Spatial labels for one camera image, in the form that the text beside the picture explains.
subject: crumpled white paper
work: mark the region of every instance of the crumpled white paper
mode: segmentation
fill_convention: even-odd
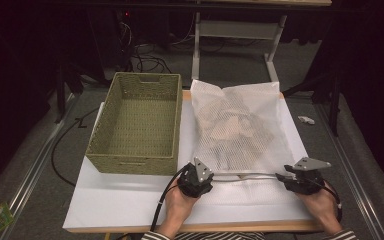
[[[293,165],[279,116],[279,83],[221,89],[194,80],[192,106],[199,140],[194,156],[217,172],[285,174]],[[237,176],[222,180],[238,180]],[[272,204],[290,200],[277,179],[217,183],[210,204]]]
[[[307,117],[307,116],[298,116],[298,119],[299,119],[302,123],[308,123],[308,124],[310,124],[310,125],[314,125],[314,124],[316,124],[316,122],[315,122],[313,119],[311,119],[311,118],[309,118],[309,117]]]

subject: wicker basket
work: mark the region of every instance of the wicker basket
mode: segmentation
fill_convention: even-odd
[[[181,109],[180,75],[116,73],[86,156],[102,173],[173,175]]]

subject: striped shirt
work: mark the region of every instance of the striped shirt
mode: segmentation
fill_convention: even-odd
[[[216,232],[216,233],[179,233],[175,240],[264,240],[262,232]],[[147,232],[142,240],[170,240],[166,236]],[[350,229],[345,229],[333,236],[323,238],[323,240],[358,240],[355,233]]]

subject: person's right hand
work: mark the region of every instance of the person's right hand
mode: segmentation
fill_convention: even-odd
[[[324,189],[311,195],[295,194],[304,202],[308,211],[322,225],[327,234],[334,235],[342,230],[341,224],[336,219],[336,203],[332,194]]]
[[[177,179],[174,181],[165,197],[166,218],[157,229],[160,233],[170,239],[174,239],[183,222],[189,217],[192,208],[199,198],[192,198],[184,195],[177,185]]]

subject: black cable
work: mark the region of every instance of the black cable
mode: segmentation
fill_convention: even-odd
[[[189,50],[192,49],[195,46],[195,42],[191,41],[194,40],[194,38],[186,39],[182,42],[173,43],[171,47],[179,49],[179,50]]]
[[[172,71],[170,70],[170,68],[167,66],[167,63],[165,62],[164,59],[162,58],[158,58],[158,57],[154,57],[154,56],[151,56],[151,55],[142,55],[142,56],[132,56],[133,58],[137,58],[139,60],[139,62],[136,64],[136,68],[140,71],[140,72],[149,72],[149,71],[152,71],[152,70],[155,70],[158,66],[162,66],[162,70],[161,70],[161,73],[164,72],[164,70],[167,69],[167,71],[169,73],[172,73]],[[155,66],[151,67],[151,68],[148,68],[148,69],[144,69],[143,67],[143,63],[145,62],[153,62],[155,63]]]
[[[257,43],[262,41],[262,39],[252,39],[252,40],[250,40],[249,43],[241,44],[241,43],[232,42],[229,40],[235,40],[235,38],[225,39],[224,41],[226,41],[227,44],[234,45],[234,46],[240,46],[240,47],[249,47],[249,46],[252,46],[252,45],[257,44]]]
[[[124,237],[127,237],[127,236],[129,236],[130,235],[130,233],[126,233],[126,234],[123,234],[122,236],[120,236],[120,237],[118,237],[118,238],[116,238],[116,239],[114,239],[114,240],[121,240],[121,239],[123,239]]]
[[[167,187],[164,189],[164,192],[161,194],[160,201],[158,201],[157,209],[155,209],[154,219],[152,220],[152,225],[151,225],[151,229],[150,229],[151,232],[153,232],[155,230],[155,227],[157,225],[158,215],[160,214],[161,207],[163,206],[165,196],[168,193],[168,191],[170,191],[173,188],[173,187],[170,187],[171,184],[174,182],[174,180],[176,180],[177,176],[179,176],[179,174],[181,174],[185,170],[186,166],[187,165],[185,165],[176,174],[174,174],[173,178],[171,178],[170,182],[167,184]]]
[[[59,144],[59,142],[62,140],[62,138],[79,122],[83,121],[83,119],[87,116],[89,116],[90,114],[92,114],[93,112],[95,112],[96,110],[98,110],[98,108],[95,108],[93,109],[92,111],[86,113],[85,115],[83,115],[81,118],[76,118],[76,121],[70,126],[68,127],[62,134],[61,136],[58,138],[58,140],[56,141],[54,147],[52,148],[52,152],[51,152],[51,164],[52,164],[52,169],[54,170],[55,174],[61,179],[63,180],[64,182],[66,182],[67,184],[75,187],[76,184],[69,181],[68,179],[66,179],[65,177],[63,177],[57,170],[56,166],[55,166],[55,150],[57,149],[57,146]]]
[[[336,219],[338,220],[338,222],[341,222],[341,220],[342,220],[342,204],[341,204],[341,200],[339,199],[338,192],[335,190],[335,188],[332,186],[332,184],[330,184],[327,180],[324,180],[329,185],[329,187],[331,187],[333,189],[333,191],[330,190],[329,188],[327,188],[326,186],[320,185],[319,183],[317,183],[313,180],[306,179],[306,178],[304,180],[311,182],[312,184],[315,184],[315,185],[321,187],[322,189],[326,190],[330,194],[332,194],[332,196],[335,198],[335,202],[336,202],[336,206],[337,206],[337,210],[338,210],[337,215],[336,215]]]
[[[124,72],[134,72],[132,60],[129,60],[126,67],[124,68]]]
[[[146,52],[142,52],[142,53],[139,53],[139,48],[140,47],[146,47],[146,46],[152,46],[152,49],[151,50],[148,50]],[[136,54],[139,55],[139,54],[142,54],[142,55],[146,55],[146,54],[150,54],[152,52],[155,51],[155,44],[150,44],[150,43],[144,43],[144,44],[140,44],[140,45],[137,45],[135,46],[135,50],[136,50]]]
[[[206,53],[215,53],[215,52],[218,52],[221,49],[223,49],[225,45],[226,45],[226,42],[223,40],[223,41],[221,41],[221,46],[219,46],[215,50],[205,50],[205,49],[202,48],[202,46],[199,47],[199,50],[201,50],[202,52],[206,52]]]
[[[136,65],[136,68],[139,70],[139,72],[142,72],[142,69],[143,69],[143,63],[142,63],[142,58],[140,57],[140,54],[139,54],[139,47],[135,47],[135,52],[136,52],[136,56],[132,56],[133,58],[137,58],[139,60],[139,64],[140,64],[140,68]]]

